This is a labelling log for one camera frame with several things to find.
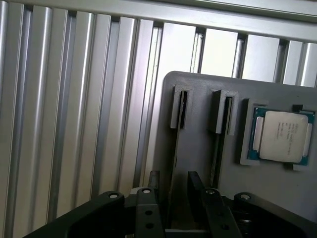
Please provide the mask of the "dark RAM stick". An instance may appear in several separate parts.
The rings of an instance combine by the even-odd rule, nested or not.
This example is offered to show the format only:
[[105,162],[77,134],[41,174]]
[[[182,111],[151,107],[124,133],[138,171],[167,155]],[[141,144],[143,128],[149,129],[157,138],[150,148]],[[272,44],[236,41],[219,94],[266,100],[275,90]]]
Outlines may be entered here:
[[214,152],[212,158],[210,178],[210,184],[213,188],[218,188],[219,186],[222,155],[224,150],[225,138],[227,135],[227,131],[229,129],[231,105],[232,99],[230,97],[226,98],[221,133],[216,134],[214,139]]

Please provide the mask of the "grey plastic parts rack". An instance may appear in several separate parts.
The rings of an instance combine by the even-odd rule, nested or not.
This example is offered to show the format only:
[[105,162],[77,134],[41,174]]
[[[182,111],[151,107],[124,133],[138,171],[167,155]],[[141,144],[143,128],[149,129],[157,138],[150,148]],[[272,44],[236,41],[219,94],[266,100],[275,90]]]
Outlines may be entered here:
[[[193,74],[163,80],[154,170],[161,172],[160,199],[172,228],[195,226],[187,199],[187,174],[211,187],[214,139],[221,133],[226,98],[232,99],[219,192],[250,192],[317,223],[317,88]],[[248,160],[254,108],[315,114],[307,166]]]

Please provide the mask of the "CPU with silver lid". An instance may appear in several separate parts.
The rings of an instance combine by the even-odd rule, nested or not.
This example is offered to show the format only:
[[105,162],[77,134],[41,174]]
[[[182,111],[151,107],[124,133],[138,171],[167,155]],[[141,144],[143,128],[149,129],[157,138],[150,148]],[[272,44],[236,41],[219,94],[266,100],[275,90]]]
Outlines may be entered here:
[[255,107],[248,160],[270,160],[307,166],[315,114]]

